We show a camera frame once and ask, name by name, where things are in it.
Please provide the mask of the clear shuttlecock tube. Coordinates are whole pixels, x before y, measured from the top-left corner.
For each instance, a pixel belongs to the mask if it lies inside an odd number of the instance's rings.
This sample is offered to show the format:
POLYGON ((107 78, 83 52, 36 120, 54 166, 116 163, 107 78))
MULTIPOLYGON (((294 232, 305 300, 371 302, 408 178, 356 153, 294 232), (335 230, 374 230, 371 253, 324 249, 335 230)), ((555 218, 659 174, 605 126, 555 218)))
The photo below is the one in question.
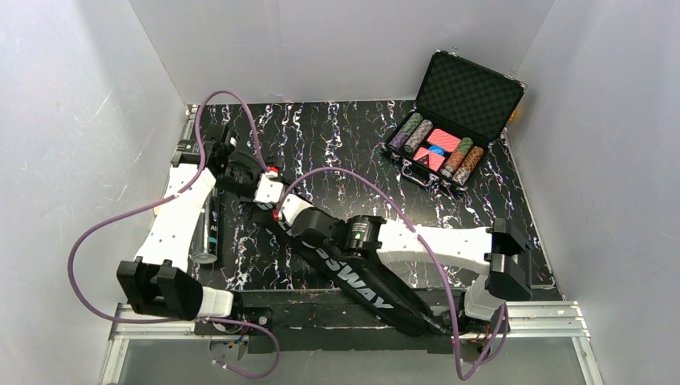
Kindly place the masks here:
POLYGON ((218 259, 219 200, 212 190, 200 212, 192 236, 189 258, 199 265, 213 264, 218 259))

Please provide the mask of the black racket cover bag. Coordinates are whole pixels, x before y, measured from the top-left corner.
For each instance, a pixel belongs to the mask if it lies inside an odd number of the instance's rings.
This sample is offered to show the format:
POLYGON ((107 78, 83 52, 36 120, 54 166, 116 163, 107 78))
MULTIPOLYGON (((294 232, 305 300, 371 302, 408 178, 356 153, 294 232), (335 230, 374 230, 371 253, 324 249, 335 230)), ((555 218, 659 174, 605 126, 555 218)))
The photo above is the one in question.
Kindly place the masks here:
POLYGON ((442 324, 442 318, 434 316, 429 305, 379 260, 378 252, 386 242, 378 237, 387 224, 386 218, 370 215, 339 218, 336 242, 340 252, 330 253, 295 242, 291 225, 277 221, 275 209, 259 209, 254 202, 241 206, 246 219, 268 229, 348 298, 387 325, 412 337, 451 333, 451 328, 442 324))

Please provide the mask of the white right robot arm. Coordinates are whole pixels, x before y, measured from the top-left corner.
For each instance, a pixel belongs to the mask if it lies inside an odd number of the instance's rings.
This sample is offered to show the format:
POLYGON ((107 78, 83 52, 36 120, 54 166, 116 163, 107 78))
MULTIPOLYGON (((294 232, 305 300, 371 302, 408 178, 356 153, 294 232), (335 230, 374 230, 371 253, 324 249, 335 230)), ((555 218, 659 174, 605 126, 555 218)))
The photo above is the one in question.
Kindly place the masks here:
POLYGON ((531 293, 530 245, 511 222, 496 219, 489 227, 444 229, 383 217, 355 216, 342 221, 308 204, 282 207, 293 239, 315 249, 352 287, 370 281, 395 290, 388 264, 431 262, 470 270, 477 279, 464 293, 466 317, 488 321, 506 302, 528 301, 531 293))

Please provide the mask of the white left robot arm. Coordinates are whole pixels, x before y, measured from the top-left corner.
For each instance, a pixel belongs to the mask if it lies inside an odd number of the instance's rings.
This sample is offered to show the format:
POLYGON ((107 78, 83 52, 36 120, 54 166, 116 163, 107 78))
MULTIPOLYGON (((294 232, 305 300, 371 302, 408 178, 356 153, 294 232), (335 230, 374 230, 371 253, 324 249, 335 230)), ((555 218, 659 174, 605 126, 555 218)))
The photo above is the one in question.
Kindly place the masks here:
POLYGON ((268 165, 240 152, 235 140, 210 142, 201 154, 197 142, 178 143, 164 191, 164 203, 133 260, 122 261, 116 278, 137 314, 193 321, 227 318, 235 293, 203 286, 190 264, 217 258, 217 190, 253 199, 268 165))

